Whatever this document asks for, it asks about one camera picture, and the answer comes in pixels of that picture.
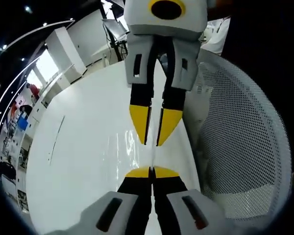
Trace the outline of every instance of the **desk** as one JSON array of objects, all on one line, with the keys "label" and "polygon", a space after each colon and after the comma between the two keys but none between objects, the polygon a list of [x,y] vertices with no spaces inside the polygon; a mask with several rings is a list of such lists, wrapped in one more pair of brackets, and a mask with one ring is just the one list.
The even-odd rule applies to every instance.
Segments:
[{"label": "desk", "polygon": [[[156,86],[159,82],[164,86],[165,74],[157,63]],[[153,104],[161,106],[162,89],[155,89]],[[84,209],[118,190],[134,168],[167,167],[179,172],[189,189],[200,189],[183,121],[162,147],[153,147],[149,140],[159,109],[142,145],[129,114],[130,94],[120,62],[77,81],[51,101],[37,127],[26,174],[30,217],[40,234],[76,224]],[[147,234],[161,234],[154,211]]]}]

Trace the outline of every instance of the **glossy white surface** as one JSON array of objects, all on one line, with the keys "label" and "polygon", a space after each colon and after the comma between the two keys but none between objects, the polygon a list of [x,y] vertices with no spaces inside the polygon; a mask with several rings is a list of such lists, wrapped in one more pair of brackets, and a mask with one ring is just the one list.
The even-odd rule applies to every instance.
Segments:
[{"label": "glossy white surface", "polygon": [[[155,106],[161,105],[158,82],[164,81],[157,63]],[[188,189],[199,189],[184,123],[162,147],[153,148],[153,128],[159,120],[153,112],[147,145],[140,144],[129,114],[130,93],[120,62],[74,83],[48,106],[35,133],[26,174],[29,212],[39,233],[76,224],[84,209],[106,192],[118,190],[134,168],[167,167],[179,172]],[[154,212],[146,234],[161,234]]]}]

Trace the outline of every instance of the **white mesh chair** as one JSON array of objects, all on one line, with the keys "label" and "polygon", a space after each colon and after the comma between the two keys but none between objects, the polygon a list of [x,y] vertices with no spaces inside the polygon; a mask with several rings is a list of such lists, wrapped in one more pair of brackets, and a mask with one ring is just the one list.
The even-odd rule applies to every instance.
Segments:
[{"label": "white mesh chair", "polygon": [[235,65],[201,50],[198,66],[183,119],[201,192],[239,227],[263,229],[286,202],[291,185],[283,122],[257,84]]}]

